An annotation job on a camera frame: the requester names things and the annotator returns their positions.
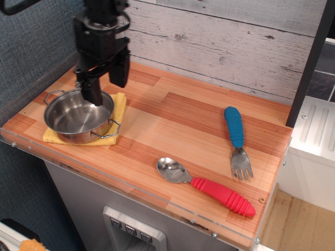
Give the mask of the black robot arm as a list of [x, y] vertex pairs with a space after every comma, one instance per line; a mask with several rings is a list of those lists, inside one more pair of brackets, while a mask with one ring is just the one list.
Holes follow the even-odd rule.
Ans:
[[85, 8], [74, 16], [74, 34], [79, 60], [75, 66], [76, 87], [84, 100], [101, 106], [103, 103], [99, 79], [109, 75], [109, 81], [124, 88], [130, 68], [129, 38], [117, 35], [129, 24], [118, 26], [118, 17], [130, 21], [125, 9], [127, 1], [85, 1]]

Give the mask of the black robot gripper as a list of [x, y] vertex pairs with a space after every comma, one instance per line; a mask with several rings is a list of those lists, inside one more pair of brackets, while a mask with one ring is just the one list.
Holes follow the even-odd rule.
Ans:
[[117, 37], [126, 31], [130, 24], [118, 25], [117, 18], [109, 24], [91, 21], [85, 15], [74, 17], [76, 47], [80, 59], [76, 64], [77, 82], [81, 84], [83, 98], [101, 106], [103, 103], [99, 78], [109, 74], [109, 81], [124, 88], [128, 81], [130, 51], [127, 37]]

